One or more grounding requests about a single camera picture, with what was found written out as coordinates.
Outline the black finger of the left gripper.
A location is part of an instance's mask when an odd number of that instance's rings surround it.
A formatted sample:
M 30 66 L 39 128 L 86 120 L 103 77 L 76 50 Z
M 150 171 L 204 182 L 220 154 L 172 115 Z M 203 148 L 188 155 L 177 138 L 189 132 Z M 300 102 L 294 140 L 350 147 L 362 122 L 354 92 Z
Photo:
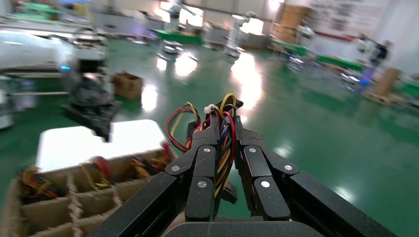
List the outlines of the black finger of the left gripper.
M 95 110 L 95 125 L 102 130 L 109 130 L 111 122 L 121 106 L 122 102 L 113 101 L 110 104 L 97 107 Z
M 95 110 L 97 107 L 77 107 L 73 105 L 61 106 L 64 116 L 79 125 L 92 130 L 95 136 L 101 137 L 105 142 L 109 142 L 110 129 L 102 130 L 95 125 Z

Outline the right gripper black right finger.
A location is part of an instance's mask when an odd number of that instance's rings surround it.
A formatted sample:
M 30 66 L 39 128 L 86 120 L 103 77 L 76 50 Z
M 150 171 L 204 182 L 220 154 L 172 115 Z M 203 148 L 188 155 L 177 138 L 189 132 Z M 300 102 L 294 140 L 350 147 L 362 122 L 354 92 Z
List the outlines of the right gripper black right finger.
M 298 166 L 271 151 L 261 133 L 235 121 L 235 164 L 254 233 L 279 237 L 391 237 L 393 232 Z

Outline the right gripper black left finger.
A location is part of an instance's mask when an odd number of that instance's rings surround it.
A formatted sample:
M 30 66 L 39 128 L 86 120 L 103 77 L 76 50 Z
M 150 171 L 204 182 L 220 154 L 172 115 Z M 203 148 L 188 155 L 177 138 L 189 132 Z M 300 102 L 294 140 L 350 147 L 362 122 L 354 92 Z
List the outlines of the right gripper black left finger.
M 219 122 L 193 134 L 192 148 L 105 219 L 91 237 L 188 237 L 184 225 L 214 220 Z

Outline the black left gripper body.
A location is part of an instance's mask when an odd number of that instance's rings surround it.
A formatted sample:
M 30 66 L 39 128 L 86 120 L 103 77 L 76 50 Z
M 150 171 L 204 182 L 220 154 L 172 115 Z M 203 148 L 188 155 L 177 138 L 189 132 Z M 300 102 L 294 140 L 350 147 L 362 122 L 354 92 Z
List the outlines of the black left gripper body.
M 105 82 L 105 76 L 83 73 L 69 92 L 70 103 L 82 107 L 98 107 L 111 104 L 114 97 Z

